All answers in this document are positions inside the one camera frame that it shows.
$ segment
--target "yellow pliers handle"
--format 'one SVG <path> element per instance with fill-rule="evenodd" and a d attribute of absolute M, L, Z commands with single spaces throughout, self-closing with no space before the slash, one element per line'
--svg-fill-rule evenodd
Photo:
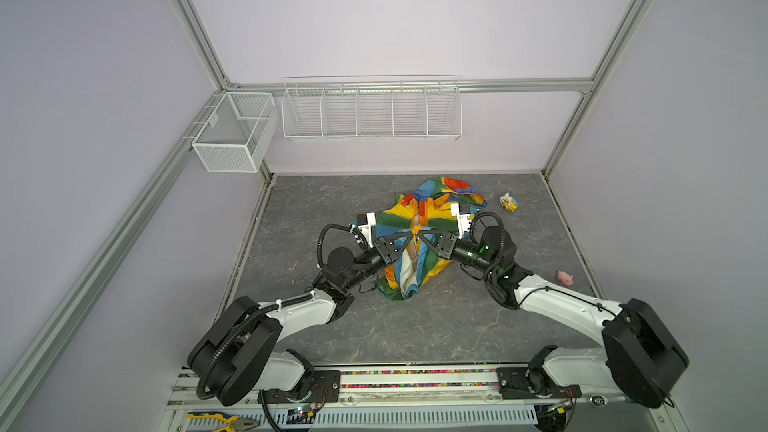
<path fill-rule="evenodd" d="M 242 420 L 236 415 L 228 415 L 224 412 L 189 412 L 188 419 L 216 419 L 224 422 L 226 425 L 214 432 L 241 432 L 242 430 L 253 429 L 259 424 L 252 420 Z"/>

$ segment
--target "small plush figurine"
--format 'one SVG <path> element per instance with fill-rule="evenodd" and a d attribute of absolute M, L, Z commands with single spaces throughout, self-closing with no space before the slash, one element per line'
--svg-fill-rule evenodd
<path fill-rule="evenodd" d="M 574 276 L 563 271 L 558 272 L 558 280 L 569 287 L 574 284 Z"/>
<path fill-rule="evenodd" d="M 502 207 L 506 208 L 507 210 L 515 210 L 518 207 L 518 201 L 514 200 L 514 198 L 509 195 L 509 192 L 499 197 L 498 201 L 501 202 Z"/>

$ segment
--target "robotic arm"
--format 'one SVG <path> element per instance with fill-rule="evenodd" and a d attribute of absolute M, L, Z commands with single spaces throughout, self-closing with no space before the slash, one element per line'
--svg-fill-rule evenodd
<path fill-rule="evenodd" d="M 455 216 L 461 236 L 423 229 L 416 238 L 402 232 L 373 239 L 373 214 L 359 216 L 359 227 L 326 226 L 318 241 L 320 272 L 306 293 L 275 302 L 238 298 L 192 350 L 187 364 L 200 378 L 198 397 L 216 396 L 229 406 L 252 389 L 278 389 L 289 399 L 306 399 L 312 364 L 294 350 L 273 352 L 276 342 L 340 318 L 354 301 L 354 286 L 396 262 L 411 240 L 421 240 L 439 257 L 479 271 L 474 278 L 501 306 L 546 315 L 599 344 L 581 350 L 547 346 L 520 370 L 498 369 L 504 398 L 566 398 L 562 388 L 578 397 L 586 388 L 626 395 L 648 408 L 667 400 L 688 358 L 649 305 L 603 301 L 547 282 L 515 262 L 517 247 L 499 216 L 484 212 L 470 223 L 468 210 L 458 205 Z M 476 239 L 476 224 L 487 216 L 497 225 Z M 355 235 L 362 252 L 355 256 L 339 247 L 325 263 L 322 242 L 332 228 Z"/>

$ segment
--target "divided wire rack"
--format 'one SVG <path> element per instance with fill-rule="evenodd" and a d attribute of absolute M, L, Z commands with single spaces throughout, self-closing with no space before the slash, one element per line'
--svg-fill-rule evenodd
<path fill-rule="evenodd" d="M 290 140 L 457 139 L 456 76 L 293 77 L 283 80 Z"/>
<path fill-rule="evenodd" d="M 258 172 L 279 121 L 271 93 L 226 92 L 192 147 L 209 172 Z"/>

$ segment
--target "marble surface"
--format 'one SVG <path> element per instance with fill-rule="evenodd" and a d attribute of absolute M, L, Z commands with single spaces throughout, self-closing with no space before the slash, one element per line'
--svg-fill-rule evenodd
<path fill-rule="evenodd" d="M 317 272 L 317 235 L 327 223 L 348 224 L 357 213 L 394 204 L 430 176 L 280 176 L 256 233 L 237 295 L 273 301 L 303 293 Z M 591 294 L 587 277 L 552 203 L 536 175 L 456 175 L 484 193 L 491 210 L 518 245 L 517 262 L 555 281 L 558 270 L 574 276 L 572 289 Z M 498 197 L 510 192 L 518 210 Z M 325 254 L 350 235 L 331 231 Z M 414 297 L 390 302 L 379 292 L 359 294 L 344 316 L 305 329 L 278 343 L 315 365 L 360 362 L 525 362 L 543 346 L 589 348 L 595 342 L 538 314 L 496 304 L 481 282 L 451 264 Z"/>

